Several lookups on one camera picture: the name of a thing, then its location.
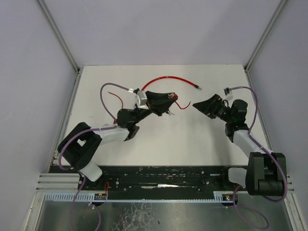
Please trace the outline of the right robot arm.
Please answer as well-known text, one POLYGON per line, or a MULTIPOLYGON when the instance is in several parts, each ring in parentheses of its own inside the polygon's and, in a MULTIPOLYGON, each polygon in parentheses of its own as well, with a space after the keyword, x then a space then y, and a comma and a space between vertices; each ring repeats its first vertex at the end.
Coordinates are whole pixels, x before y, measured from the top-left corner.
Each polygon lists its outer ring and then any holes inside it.
POLYGON ((246 124, 247 102, 236 99, 232 105, 214 94, 208 100, 194 103, 193 107, 211 119, 225 122, 225 134, 247 156, 245 169, 228 170, 229 181, 245 187, 250 195, 258 195, 274 201, 286 197, 286 159, 282 153, 266 149, 250 132, 246 124))

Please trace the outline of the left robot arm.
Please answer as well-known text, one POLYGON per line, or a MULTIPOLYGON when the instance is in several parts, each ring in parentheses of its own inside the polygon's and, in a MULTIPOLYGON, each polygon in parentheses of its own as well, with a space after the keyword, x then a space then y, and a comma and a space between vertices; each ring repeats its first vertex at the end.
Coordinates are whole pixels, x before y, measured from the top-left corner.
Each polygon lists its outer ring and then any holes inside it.
POLYGON ((169 113, 170 106, 178 96, 174 92, 155 93, 139 90, 136 92, 137 103, 133 109, 120 109, 115 124, 102 128, 92 128, 80 122, 58 145, 60 154, 58 165, 61 169, 64 158, 73 170, 92 182, 102 175, 102 170, 92 160, 99 146, 116 142, 129 141, 135 137, 140 127, 137 124, 151 114, 162 116, 169 113))

